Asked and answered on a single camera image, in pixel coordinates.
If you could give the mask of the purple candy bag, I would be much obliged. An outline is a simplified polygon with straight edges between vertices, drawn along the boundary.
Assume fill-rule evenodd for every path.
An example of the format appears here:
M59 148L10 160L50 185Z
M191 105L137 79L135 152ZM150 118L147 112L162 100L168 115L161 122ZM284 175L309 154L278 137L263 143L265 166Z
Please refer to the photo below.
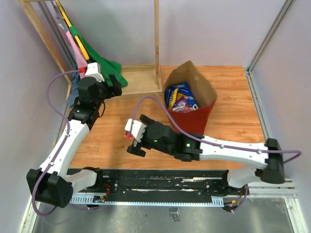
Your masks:
M186 98L181 97L174 103L172 111L179 113L187 113L193 111L193 108L191 105L189 105Z

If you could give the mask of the red brown paper bag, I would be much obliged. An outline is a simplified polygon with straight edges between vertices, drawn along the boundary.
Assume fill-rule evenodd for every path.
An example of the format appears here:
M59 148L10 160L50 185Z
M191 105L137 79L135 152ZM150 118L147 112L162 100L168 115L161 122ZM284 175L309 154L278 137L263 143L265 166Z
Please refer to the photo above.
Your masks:
M204 133L216 99L216 91L192 61L174 69L164 84L166 109L187 133Z

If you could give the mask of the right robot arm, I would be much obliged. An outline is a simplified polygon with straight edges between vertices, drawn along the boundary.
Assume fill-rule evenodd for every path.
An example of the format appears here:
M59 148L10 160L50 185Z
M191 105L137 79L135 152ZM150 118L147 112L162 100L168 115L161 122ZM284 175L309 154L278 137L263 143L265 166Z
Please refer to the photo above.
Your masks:
M154 149L183 162L223 160L242 163L243 167L224 172L220 188L225 194L232 194L252 182L285 182L282 152L276 139L248 144L195 133L185 135L145 115L139 120L128 119L125 131L125 136L133 140L127 152L140 157L145 157L145 150Z

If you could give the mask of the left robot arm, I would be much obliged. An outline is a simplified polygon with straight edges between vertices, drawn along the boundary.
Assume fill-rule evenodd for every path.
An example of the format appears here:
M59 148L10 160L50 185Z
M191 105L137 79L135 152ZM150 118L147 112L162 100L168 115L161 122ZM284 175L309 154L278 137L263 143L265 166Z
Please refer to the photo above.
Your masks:
M87 166L73 175L68 175L67 171L81 142L96 120L102 117L99 110L105 105L104 101L122 95L121 83L115 75L109 74L109 79L112 86L95 75L80 80L78 96L69 115L61 115L66 126L59 141L38 169L28 171L26 180L36 213L39 212L36 202L64 208L77 192L85 188L99 192L104 188L103 172L100 168Z

